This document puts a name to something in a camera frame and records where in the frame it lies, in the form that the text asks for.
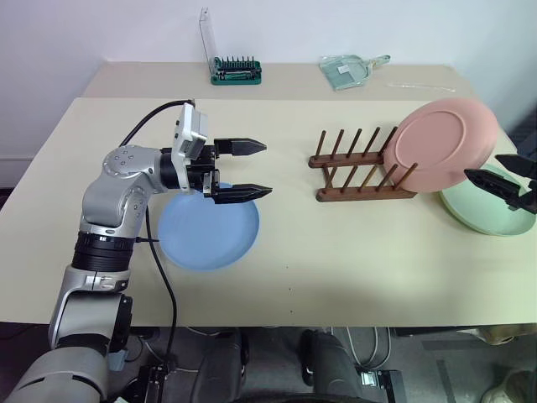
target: gray floor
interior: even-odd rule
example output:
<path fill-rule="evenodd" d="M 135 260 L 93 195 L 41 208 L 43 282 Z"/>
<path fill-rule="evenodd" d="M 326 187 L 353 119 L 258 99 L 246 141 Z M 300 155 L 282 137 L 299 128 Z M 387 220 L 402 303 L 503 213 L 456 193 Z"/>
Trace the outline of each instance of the gray floor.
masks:
<path fill-rule="evenodd" d="M 0 324 L 0 338 L 14 334 L 22 326 Z M 300 333 L 304 328 L 245 328 L 250 341 L 250 363 L 242 395 L 262 395 L 278 392 L 310 392 L 300 377 L 300 362 L 296 355 Z M 155 352 L 162 354 L 167 331 L 150 341 Z M 344 329 L 335 334 L 348 346 Z M 373 345 L 371 329 L 353 328 L 357 354 L 369 355 Z M 378 356 L 386 351 L 386 337 L 381 330 Z M 196 369 L 214 338 L 181 328 L 177 332 L 174 352 L 182 369 Z M 537 351 L 535 336 L 517 338 L 502 346 L 488 344 L 457 332 L 443 332 L 409 338 L 393 337 L 390 360 L 384 369 L 402 372 L 408 402 L 415 403 L 478 403 L 482 394 L 499 383 L 510 371 L 534 369 Z M 132 356 L 140 349 L 137 338 L 129 339 Z M 0 341 L 0 400 L 5 399 L 17 379 L 30 363 L 47 350 L 46 327 L 39 326 L 12 340 Z M 138 373 L 138 366 L 154 361 L 145 348 L 134 363 L 126 364 L 121 373 L 111 373 L 110 391 L 115 393 Z M 166 384 L 165 401 L 188 401 L 195 373 L 179 370 Z"/>

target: blue plate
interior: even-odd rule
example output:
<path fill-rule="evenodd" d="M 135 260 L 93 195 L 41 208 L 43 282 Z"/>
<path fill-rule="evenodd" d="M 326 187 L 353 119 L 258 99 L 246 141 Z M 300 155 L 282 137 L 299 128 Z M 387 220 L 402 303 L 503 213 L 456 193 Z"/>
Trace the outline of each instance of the blue plate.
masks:
<path fill-rule="evenodd" d="M 221 187 L 230 187 L 221 183 Z M 179 194 L 159 219 L 160 248 L 169 260 L 192 270 L 215 270 L 238 261 L 259 230 L 253 201 L 215 204 L 200 192 Z"/>

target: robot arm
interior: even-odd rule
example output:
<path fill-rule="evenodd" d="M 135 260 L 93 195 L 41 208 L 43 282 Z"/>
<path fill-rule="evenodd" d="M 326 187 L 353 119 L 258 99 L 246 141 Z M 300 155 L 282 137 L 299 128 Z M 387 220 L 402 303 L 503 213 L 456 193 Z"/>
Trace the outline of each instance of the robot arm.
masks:
<path fill-rule="evenodd" d="M 51 351 L 37 359 L 6 402 L 98 402 L 107 398 L 107 354 L 128 337 L 132 298 L 129 261 L 153 194 L 202 191 L 215 203 L 247 202 L 272 189 L 221 189 L 215 160 L 266 149 L 251 139 L 205 145 L 206 116 L 186 103 L 171 149 L 124 145 L 102 163 L 87 188 L 75 253 L 64 273 L 49 328 Z"/>

